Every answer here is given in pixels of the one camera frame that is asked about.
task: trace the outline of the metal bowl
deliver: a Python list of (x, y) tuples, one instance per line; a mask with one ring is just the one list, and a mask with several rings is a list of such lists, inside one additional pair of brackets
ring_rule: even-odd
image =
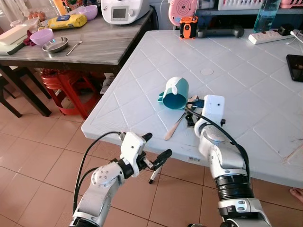
[(68, 38), (54, 38), (43, 45), (42, 50), (48, 53), (57, 53), (64, 50), (68, 46)]

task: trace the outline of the purple bowl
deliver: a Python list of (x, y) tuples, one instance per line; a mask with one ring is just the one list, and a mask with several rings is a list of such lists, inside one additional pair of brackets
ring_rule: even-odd
[(39, 46), (43, 46), (52, 39), (53, 31), (49, 28), (37, 31), (30, 36), (30, 40)]
[(96, 5), (90, 5), (80, 8), (78, 12), (85, 15), (87, 20), (93, 20), (98, 14), (98, 8)]

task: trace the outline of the wooden spoon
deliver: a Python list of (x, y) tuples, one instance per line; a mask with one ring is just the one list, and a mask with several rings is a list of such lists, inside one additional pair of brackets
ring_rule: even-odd
[[(188, 101), (189, 102), (193, 102), (194, 100), (197, 99), (198, 96), (192, 96)], [(169, 140), (172, 135), (175, 133), (175, 130), (177, 129), (178, 125), (180, 124), (181, 120), (183, 119), (183, 117), (186, 115), (186, 111), (184, 111), (184, 113), (182, 114), (182, 116), (179, 118), (179, 120), (175, 123), (175, 125), (166, 133), (164, 140)]]

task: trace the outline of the plastic bottle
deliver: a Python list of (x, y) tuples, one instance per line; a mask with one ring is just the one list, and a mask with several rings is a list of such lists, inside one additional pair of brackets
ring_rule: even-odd
[(268, 31), (276, 17), (281, 0), (264, 0), (259, 10), (253, 33)]
[(62, 0), (50, 0), (50, 3), (57, 9), (60, 15), (67, 14), (67, 11), (64, 5), (62, 4)]

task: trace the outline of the red stool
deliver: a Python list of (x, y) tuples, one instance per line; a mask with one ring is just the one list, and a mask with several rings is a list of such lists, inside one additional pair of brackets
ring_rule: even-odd
[[(43, 83), (48, 89), (48, 92), (63, 114), (79, 114), (83, 119), (86, 119), (89, 116), (89, 111), (94, 107), (100, 98), (99, 92), (83, 72), (44, 69), (41, 77)], [(90, 88), (93, 91), (93, 96), (86, 103), (82, 103), (78, 97), (80, 94), (79, 90), (82, 88)], [(53, 90), (58, 89), (60, 89), (61, 92), (56, 95)], [(74, 104), (74, 108), (62, 107), (61, 103), (65, 97), (68, 97), (71, 100), (71, 102)]]

